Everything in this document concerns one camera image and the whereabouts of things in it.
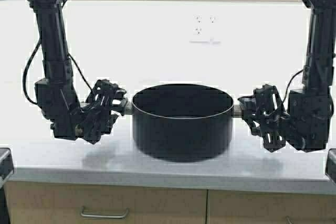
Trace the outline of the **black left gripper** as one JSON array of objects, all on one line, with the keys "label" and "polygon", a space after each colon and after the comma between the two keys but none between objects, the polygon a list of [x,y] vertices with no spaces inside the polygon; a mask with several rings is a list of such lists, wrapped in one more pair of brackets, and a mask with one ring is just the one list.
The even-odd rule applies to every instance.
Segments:
[{"label": "black left gripper", "polygon": [[86,98],[83,118],[78,124],[79,138],[96,144],[109,135],[119,116],[127,114],[127,91],[108,79],[97,80]]}]

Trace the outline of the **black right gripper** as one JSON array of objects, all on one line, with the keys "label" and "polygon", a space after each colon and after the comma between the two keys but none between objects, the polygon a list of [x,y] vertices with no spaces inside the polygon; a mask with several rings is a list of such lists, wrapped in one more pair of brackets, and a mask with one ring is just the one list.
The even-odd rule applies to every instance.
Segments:
[{"label": "black right gripper", "polygon": [[276,86],[265,84],[238,102],[243,120],[253,136],[261,136],[264,149],[275,152],[286,145],[282,120],[287,112]]}]

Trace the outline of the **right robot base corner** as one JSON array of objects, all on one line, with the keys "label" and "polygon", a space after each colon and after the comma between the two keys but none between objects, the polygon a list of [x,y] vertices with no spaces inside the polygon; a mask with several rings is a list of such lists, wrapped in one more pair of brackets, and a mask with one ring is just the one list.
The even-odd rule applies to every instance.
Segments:
[{"label": "right robot base corner", "polygon": [[331,148],[328,151],[325,166],[325,174],[335,184],[336,183],[336,149]]}]

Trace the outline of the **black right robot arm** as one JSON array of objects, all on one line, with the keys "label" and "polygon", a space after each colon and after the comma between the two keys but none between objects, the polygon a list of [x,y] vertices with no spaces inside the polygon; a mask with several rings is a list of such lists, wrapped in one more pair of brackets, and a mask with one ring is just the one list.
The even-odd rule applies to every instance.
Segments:
[{"label": "black right robot arm", "polygon": [[291,145],[298,151],[324,150],[328,143],[334,104],[330,88],[335,58],[335,0],[302,0],[311,10],[302,88],[287,90],[281,98],[275,86],[265,84],[239,98],[242,119],[251,134],[270,152]]}]

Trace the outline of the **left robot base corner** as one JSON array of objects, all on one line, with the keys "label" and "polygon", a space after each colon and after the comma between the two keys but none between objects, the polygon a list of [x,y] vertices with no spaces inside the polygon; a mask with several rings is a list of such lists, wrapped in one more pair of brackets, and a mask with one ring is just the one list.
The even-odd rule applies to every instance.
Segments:
[{"label": "left robot base corner", "polygon": [[14,174],[14,163],[12,158],[12,153],[10,148],[1,147],[1,188],[9,180],[9,178]]}]

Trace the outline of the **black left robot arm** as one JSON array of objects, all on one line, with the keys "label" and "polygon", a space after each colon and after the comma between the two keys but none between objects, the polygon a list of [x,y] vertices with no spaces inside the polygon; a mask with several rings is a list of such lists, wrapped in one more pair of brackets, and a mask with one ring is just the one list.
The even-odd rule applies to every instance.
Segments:
[{"label": "black left robot arm", "polygon": [[55,138],[81,138],[96,144],[111,133],[127,104],[125,89],[107,79],[97,80],[84,103],[73,85],[73,66],[62,15],[67,0],[27,0],[34,11],[39,31],[38,49],[43,52],[44,78],[35,83],[36,102],[51,122]]}]

